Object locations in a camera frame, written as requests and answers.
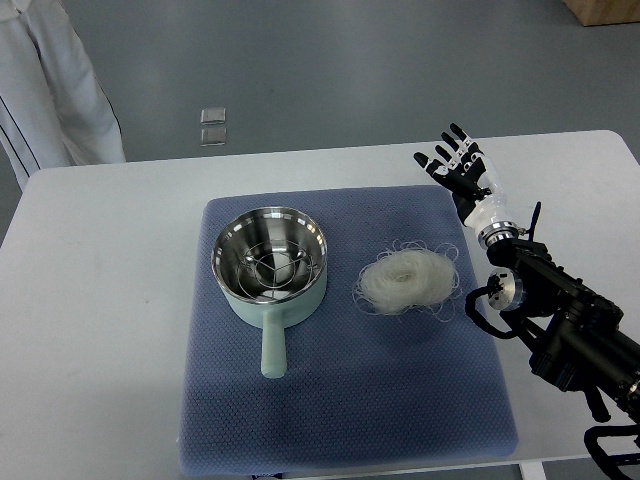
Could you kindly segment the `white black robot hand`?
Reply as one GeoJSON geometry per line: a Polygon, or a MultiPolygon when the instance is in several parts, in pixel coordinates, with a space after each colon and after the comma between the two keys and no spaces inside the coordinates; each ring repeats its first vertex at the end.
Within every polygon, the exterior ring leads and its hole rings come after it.
{"type": "Polygon", "coordinates": [[[434,157],[416,152],[414,160],[451,193],[461,223],[475,232],[484,248],[518,237],[497,171],[477,141],[455,123],[441,138],[434,157]]]}

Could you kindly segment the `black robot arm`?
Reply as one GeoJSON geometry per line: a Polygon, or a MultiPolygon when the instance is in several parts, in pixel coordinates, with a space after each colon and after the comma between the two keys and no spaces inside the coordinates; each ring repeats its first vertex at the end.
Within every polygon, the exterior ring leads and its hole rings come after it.
{"type": "Polygon", "coordinates": [[[494,270],[467,295],[466,315],[495,338],[521,340],[534,375],[584,394],[597,423],[585,432],[585,447],[608,478],[625,478],[639,455],[611,455],[599,443],[639,439],[639,345],[619,329],[622,310],[555,264],[533,227],[504,220],[478,228],[494,270]]]}

